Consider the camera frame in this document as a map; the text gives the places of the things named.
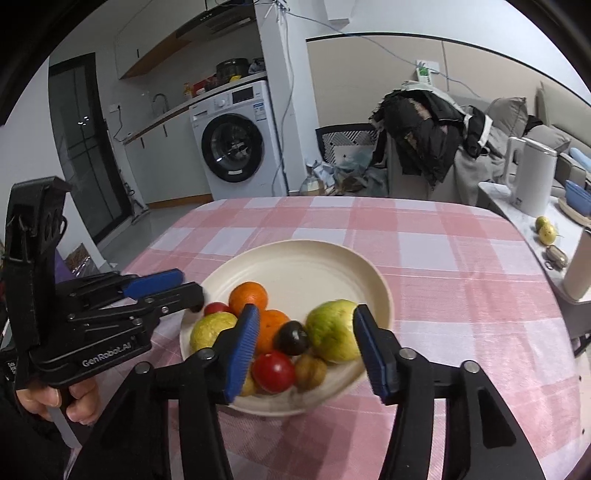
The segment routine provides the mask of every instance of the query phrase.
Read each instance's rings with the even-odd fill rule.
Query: clothing
[[[448,94],[420,82],[405,82],[384,97],[370,118],[395,140],[402,173],[423,175],[431,187],[443,182],[464,145],[478,157],[488,140],[491,119],[471,107],[470,114]]]
[[[14,480],[61,480],[70,449],[55,425],[18,404],[0,375],[0,472]]]

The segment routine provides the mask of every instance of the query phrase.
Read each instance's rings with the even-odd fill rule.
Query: tile floor
[[[104,259],[112,264],[114,269],[123,271],[177,220],[198,206],[192,204],[150,210],[135,225],[131,225],[101,250]]]

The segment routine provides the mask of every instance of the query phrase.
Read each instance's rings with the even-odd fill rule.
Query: table
[[[354,197],[221,200],[192,210],[128,268],[180,268],[203,281],[225,261],[290,238],[352,248],[374,263],[394,299],[391,327],[429,360],[479,362],[503,395],[548,480],[563,480],[586,448],[569,337],[540,266],[515,228],[462,205]],[[99,376],[106,401],[133,365],[181,361],[181,313],[163,319],[153,349]],[[171,430],[178,429],[171,406]],[[377,479],[394,407],[367,379],[301,416],[263,419],[220,411],[236,480]],[[444,404],[436,402],[431,478],[441,477]],[[171,435],[173,478],[182,478]]]
[[[535,219],[515,208],[511,202],[511,191],[506,185],[481,182],[478,184],[480,196],[479,206],[489,207],[500,215],[507,218],[520,232],[530,250],[542,266],[552,290],[556,296],[558,306],[566,323],[571,338],[583,336],[591,330],[591,288],[580,300],[573,300],[564,290],[562,281],[567,269],[549,270],[545,266],[546,257],[544,252],[546,246],[538,242],[538,235],[535,231]],[[574,252],[579,245],[583,227],[567,217],[558,206],[558,199],[550,197],[550,201],[544,213],[558,230],[558,237],[554,244],[560,248],[569,259],[573,258]]]

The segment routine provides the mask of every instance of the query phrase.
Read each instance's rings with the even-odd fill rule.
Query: bowl
[[[570,180],[566,181],[566,203],[585,217],[591,215],[591,193]]]
[[[230,292],[256,281],[269,294],[268,309],[304,323],[308,313],[330,300],[347,299],[369,306],[377,324],[389,328],[392,298],[384,278],[366,259],[340,245],[314,240],[287,240],[257,247],[224,263],[202,282],[206,301],[228,302]],[[191,355],[191,330],[201,313],[185,311],[181,323],[183,359]],[[304,393],[295,387],[278,395],[237,397],[235,410],[268,417],[301,414],[345,392],[365,376],[361,359],[329,364],[321,386]]]

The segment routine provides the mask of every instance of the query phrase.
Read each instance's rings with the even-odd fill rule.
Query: baseboard
[[[97,248],[100,252],[102,252],[107,245],[109,245],[115,238],[117,238],[120,234],[125,232],[131,225],[131,217],[126,218],[121,224],[119,224],[109,235],[104,237],[98,244],[96,244]]]
[[[205,195],[193,195],[192,197],[182,197],[179,199],[171,199],[171,200],[163,200],[162,202],[152,202],[147,203],[148,208],[158,209],[158,208],[170,208],[170,207],[178,207],[180,205],[190,205],[193,203],[210,203],[213,201],[213,197],[211,193],[206,193]]]

